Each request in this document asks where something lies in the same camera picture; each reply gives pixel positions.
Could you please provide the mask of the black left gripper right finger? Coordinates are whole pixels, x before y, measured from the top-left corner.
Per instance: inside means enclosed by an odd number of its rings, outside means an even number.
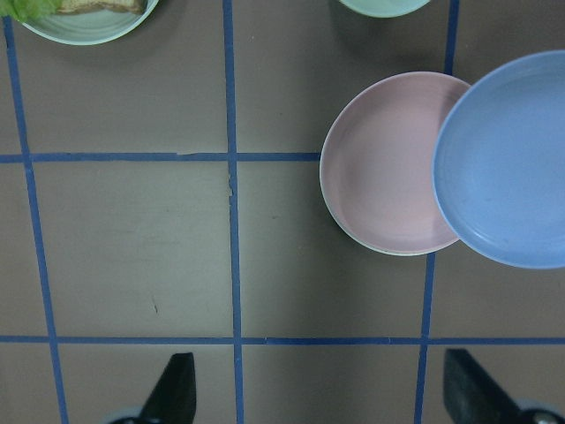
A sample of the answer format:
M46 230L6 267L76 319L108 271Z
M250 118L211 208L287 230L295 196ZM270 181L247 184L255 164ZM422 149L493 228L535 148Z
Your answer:
M530 415L464 349L447 349L443 403L453 423L528 423Z

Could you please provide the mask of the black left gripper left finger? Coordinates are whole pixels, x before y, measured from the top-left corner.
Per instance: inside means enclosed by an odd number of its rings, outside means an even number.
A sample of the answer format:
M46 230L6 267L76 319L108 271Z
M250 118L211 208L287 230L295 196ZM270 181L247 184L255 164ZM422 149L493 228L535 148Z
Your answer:
M137 423L193 423L197 410L193 354L173 354L143 405Z

